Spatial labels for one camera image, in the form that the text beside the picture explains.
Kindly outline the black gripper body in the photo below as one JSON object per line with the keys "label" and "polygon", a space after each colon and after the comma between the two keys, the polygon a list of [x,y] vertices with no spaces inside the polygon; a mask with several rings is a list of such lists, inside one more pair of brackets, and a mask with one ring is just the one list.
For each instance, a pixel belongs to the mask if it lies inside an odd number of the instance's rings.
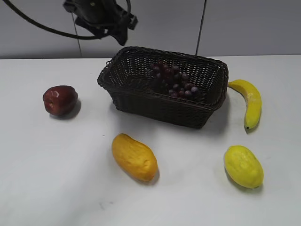
{"label": "black gripper body", "polygon": [[97,38],[112,36],[119,27],[134,30],[138,19],[131,13],[131,2],[123,9],[115,0],[66,0],[63,7],[74,13],[76,25],[90,31]]}

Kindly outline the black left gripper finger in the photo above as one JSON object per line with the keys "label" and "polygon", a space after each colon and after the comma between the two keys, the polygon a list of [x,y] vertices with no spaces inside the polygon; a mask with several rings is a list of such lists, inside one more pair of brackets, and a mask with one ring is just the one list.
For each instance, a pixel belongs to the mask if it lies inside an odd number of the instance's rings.
{"label": "black left gripper finger", "polygon": [[124,46],[128,39],[128,28],[119,27],[113,33],[112,37],[118,42],[119,45]]}

